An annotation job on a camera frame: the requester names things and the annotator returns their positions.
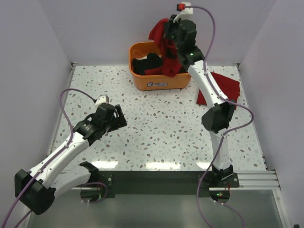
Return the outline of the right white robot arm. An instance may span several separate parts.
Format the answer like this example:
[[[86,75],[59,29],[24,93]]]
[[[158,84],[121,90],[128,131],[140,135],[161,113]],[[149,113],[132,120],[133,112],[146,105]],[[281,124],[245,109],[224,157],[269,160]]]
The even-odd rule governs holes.
[[[208,171],[199,180],[208,187],[239,187],[238,176],[228,154],[228,140],[223,133],[228,129],[235,107],[204,64],[205,57],[196,46],[196,25],[191,20],[169,19],[164,25],[164,36],[173,41],[180,64],[194,79],[207,103],[208,111],[202,116],[204,128],[209,132],[213,160]]]

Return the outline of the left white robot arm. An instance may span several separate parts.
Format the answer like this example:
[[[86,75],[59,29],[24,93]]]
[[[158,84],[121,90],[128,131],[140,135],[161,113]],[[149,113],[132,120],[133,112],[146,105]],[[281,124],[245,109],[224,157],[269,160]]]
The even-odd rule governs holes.
[[[101,103],[95,113],[76,124],[61,148],[29,171],[21,169],[15,174],[15,197],[36,215],[43,214],[53,204],[59,192],[54,180],[60,172],[103,135],[126,125],[120,105]]]

